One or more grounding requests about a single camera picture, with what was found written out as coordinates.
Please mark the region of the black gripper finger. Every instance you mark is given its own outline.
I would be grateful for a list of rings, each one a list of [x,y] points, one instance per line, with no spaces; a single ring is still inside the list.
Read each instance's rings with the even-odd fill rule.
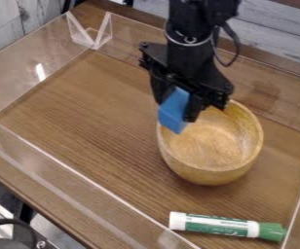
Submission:
[[[176,90],[176,74],[164,75],[160,72],[150,72],[150,86],[154,99],[161,105]]]
[[[194,123],[198,119],[200,113],[212,105],[212,95],[208,92],[194,92],[189,96],[184,120]]]

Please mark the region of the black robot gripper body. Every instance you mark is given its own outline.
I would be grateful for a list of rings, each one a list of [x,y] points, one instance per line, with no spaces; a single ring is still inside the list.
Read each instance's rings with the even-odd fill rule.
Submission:
[[[200,46],[182,46],[169,41],[166,44],[142,41],[138,44],[142,56],[139,66],[149,73],[176,74],[176,86],[189,94],[208,92],[212,105],[224,109],[233,94],[233,84],[216,65],[214,48],[218,34],[213,34]]]

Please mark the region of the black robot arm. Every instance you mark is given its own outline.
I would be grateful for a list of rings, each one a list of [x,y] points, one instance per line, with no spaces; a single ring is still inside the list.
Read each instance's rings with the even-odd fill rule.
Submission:
[[[209,107],[224,109],[234,86],[220,66],[220,34],[225,33],[237,48],[238,35],[228,21],[238,14],[241,0],[169,0],[169,18],[165,23],[166,42],[142,41],[139,66],[150,74],[150,86],[157,103],[164,103],[184,89],[189,96],[182,119],[193,123]]]

